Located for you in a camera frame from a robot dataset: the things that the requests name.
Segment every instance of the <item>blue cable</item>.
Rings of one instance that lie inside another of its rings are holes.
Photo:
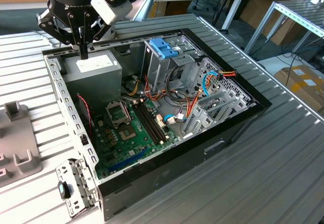
[[[167,119],[171,118],[171,117],[174,117],[174,115],[172,114],[168,114],[166,117],[164,117],[164,121],[166,121]]]
[[[180,119],[178,117],[176,117],[175,115],[172,115],[172,114],[168,114],[166,117],[164,117],[164,121],[166,121],[167,119],[171,118],[171,117],[175,117],[177,119]]]
[[[203,88],[203,90],[204,90],[204,93],[205,93],[207,96],[209,96],[209,93],[208,93],[208,91],[207,91],[207,88],[206,88],[206,85],[205,85],[205,81],[206,81],[206,78],[207,78],[208,75],[217,76],[217,73],[216,73],[215,71],[210,71],[210,72],[208,72],[208,73],[204,76],[204,78],[202,79],[202,88]]]

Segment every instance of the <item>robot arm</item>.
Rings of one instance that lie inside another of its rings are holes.
[[[132,10],[136,0],[48,0],[48,9],[37,16],[38,26],[63,44],[78,47],[88,58],[88,45],[100,40],[109,28]],[[57,26],[55,19],[71,29]]]

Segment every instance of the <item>metal bracket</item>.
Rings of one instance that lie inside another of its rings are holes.
[[[83,159],[66,160],[56,168],[59,192],[65,199],[70,217],[99,201],[98,190]]]
[[[18,102],[0,111],[0,187],[41,171],[28,110]]]

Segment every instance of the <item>motherboard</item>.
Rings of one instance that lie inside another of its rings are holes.
[[[107,113],[93,117],[92,142],[99,157],[96,165],[99,179],[179,140],[158,120],[159,113],[150,100],[137,104],[114,102],[106,110]]]

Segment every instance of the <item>yellow wire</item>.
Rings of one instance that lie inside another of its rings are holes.
[[[220,71],[220,73],[227,73],[227,74],[229,74],[229,73],[235,73],[235,71]]]
[[[138,83],[139,83],[139,80],[136,81],[135,89],[132,93],[129,94],[129,96],[135,95],[135,93],[137,92]]]

